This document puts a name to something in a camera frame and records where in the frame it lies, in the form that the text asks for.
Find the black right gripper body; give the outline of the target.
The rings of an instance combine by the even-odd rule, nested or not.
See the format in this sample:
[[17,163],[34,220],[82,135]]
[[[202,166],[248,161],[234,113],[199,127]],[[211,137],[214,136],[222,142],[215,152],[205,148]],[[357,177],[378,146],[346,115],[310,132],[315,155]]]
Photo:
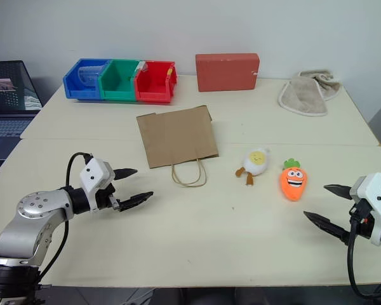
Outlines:
[[350,223],[354,220],[358,222],[356,234],[363,238],[370,239],[373,231],[372,207],[366,199],[360,199],[349,211]]

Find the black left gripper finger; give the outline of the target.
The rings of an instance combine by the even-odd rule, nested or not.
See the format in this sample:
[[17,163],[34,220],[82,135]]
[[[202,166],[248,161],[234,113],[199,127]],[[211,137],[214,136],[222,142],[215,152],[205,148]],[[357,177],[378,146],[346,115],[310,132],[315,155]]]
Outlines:
[[154,195],[153,191],[149,191],[146,193],[140,193],[134,196],[131,196],[130,199],[124,201],[118,201],[118,211],[123,212],[125,210],[129,210],[134,208],[143,202],[147,201],[151,196]]
[[131,175],[136,174],[138,171],[132,168],[120,168],[114,170],[114,180],[125,179]]

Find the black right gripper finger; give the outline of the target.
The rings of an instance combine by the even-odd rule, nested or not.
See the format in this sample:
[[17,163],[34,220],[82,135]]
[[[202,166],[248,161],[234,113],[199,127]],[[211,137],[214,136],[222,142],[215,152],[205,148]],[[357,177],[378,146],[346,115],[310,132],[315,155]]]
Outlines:
[[330,219],[323,217],[317,213],[304,211],[304,215],[320,230],[338,238],[345,245],[349,243],[350,232],[344,228],[332,223]]
[[351,191],[350,186],[343,186],[340,184],[328,184],[323,186],[323,188],[341,198],[352,200],[352,196],[350,194],[350,191]]

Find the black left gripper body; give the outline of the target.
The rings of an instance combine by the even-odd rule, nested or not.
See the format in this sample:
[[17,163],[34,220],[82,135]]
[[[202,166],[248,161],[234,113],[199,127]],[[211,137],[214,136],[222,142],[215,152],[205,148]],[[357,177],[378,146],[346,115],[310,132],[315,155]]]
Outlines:
[[114,197],[116,189],[110,183],[105,188],[101,189],[99,187],[95,188],[95,207],[92,210],[97,212],[105,208],[112,208],[114,210],[120,209],[120,201]]

